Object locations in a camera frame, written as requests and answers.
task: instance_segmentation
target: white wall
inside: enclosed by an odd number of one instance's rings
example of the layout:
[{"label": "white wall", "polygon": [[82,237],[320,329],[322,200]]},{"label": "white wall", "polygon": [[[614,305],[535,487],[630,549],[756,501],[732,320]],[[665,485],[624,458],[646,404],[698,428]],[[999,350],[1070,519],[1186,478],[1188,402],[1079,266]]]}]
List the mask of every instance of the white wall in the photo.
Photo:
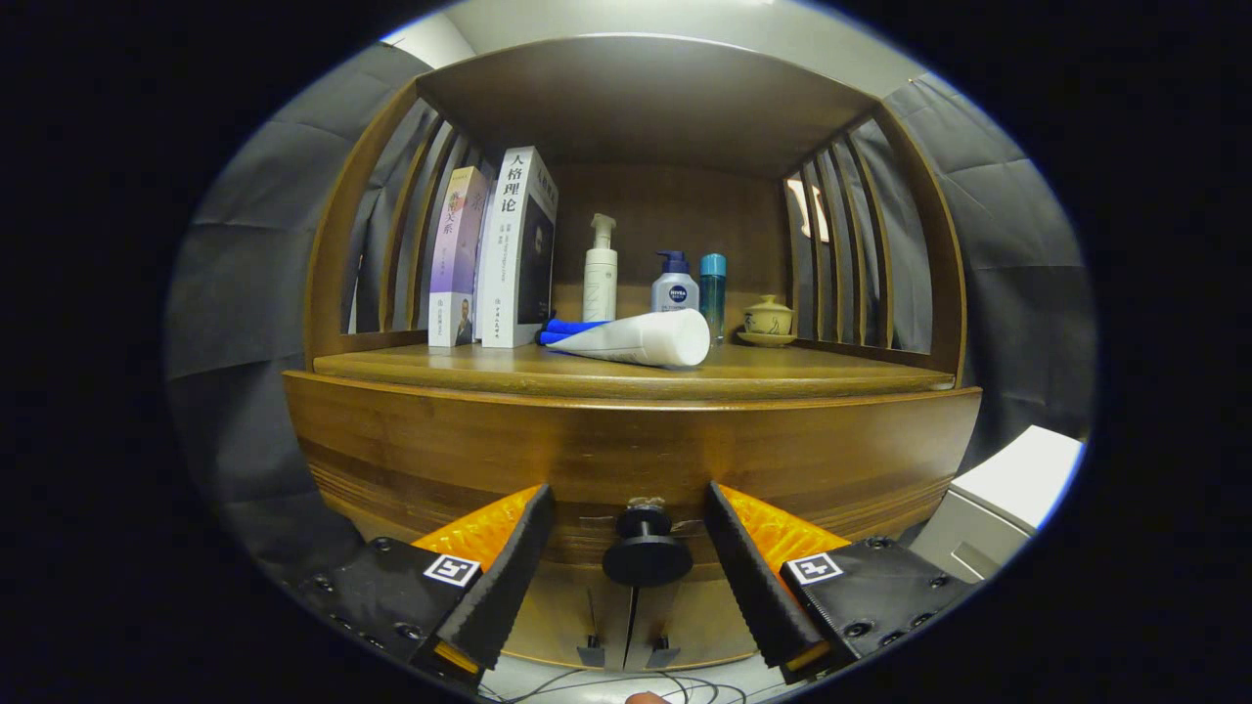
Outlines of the white wall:
[{"label": "white wall", "polygon": [[649,33],[752,49],[876,96],[926,71],[850,19],[794,0],[466,0],[444,14],[476,54],[580,34]]},{"label": "white wall", "polygon": [[403,49],[426,61],[432,69],[442,69],[475,55],[466,38],[461,35],[447,15],[436,13],[383,38],[386,44]]}]

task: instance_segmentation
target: tube cap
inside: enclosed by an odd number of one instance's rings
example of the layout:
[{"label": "tube cap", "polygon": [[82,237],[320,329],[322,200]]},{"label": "tube cap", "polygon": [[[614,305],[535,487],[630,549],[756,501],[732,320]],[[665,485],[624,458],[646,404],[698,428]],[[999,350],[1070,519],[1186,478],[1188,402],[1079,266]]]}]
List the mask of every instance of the tube cap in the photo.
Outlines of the tube cap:
[{"label": "tube cap", "polygon": [[709,322],[700,311],[684,308],[647,313],[654,319],[644,326],[641,341],[650,357],[667,367],[694,367],[709,355]]}]

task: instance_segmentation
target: ceiling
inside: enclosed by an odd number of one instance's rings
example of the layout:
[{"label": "ceiling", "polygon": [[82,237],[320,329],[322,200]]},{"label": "ceiling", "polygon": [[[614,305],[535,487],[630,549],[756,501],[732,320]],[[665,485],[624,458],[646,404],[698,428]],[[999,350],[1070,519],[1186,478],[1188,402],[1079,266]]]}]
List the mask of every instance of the ceiling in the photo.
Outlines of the ceiling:
[{"label": "ceiling", "polygon": [[444,10],[476,54],[597,33],[734,44],[884,96],[926,69],[848,18],[794,0],[466,0]]}]

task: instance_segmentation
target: white tube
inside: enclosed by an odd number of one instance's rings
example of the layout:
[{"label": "white tube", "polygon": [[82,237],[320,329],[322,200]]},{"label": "white tube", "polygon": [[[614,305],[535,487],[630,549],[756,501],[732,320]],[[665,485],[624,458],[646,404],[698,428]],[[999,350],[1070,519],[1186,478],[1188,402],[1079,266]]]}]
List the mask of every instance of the white tube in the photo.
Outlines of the white tube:
[{"label": "white tube", "polygon": [[548,344],[580,357],[649,367],[694,367],[709,355],[709,323],[684,308],[612,321]]}]

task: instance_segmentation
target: wooden shelf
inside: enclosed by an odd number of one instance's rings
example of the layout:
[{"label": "wooden shelf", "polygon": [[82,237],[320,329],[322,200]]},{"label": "wooden shelf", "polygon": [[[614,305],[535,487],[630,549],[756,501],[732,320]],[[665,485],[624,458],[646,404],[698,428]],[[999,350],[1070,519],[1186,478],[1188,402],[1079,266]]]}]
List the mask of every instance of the wooden shelf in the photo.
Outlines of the wooden shelf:
[{"label": "wooden shelf", "polygon": [[459,391],[656,401],[756,401],[952,388],[949,373],[831,352],[724,344],[691,370],[657,370],[527,344],[413,344],[318,357],[318,373]]},{"label": "wooden shelf", "polygon": [[418,79],[488,152],[558,164],[670,164],[786,178],[876,100],[781,59],[670,36],[537,41]]}]

